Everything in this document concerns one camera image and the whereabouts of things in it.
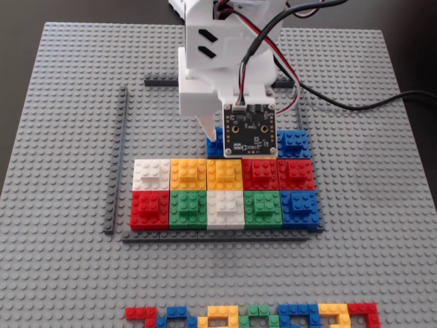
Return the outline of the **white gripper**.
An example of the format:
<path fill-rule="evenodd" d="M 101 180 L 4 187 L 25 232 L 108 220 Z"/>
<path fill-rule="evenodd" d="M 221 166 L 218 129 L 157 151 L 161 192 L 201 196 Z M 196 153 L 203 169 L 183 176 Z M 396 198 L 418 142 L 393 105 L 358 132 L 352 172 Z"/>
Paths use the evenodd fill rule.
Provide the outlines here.
<path fill-rule="evenodd" d="M 199 123 L 210 141 L 216 141 L 214 113 L 237 101 L 239 65 L 194 70 L 186 67 L 185 48 L 178 49 L 178 91 L 181 115 L 199 116 Z M 245 103 L 273 104 L 268 93 L 276 81 L 277 69 L 272 51 L 252 57 L 246 66 Z"/>

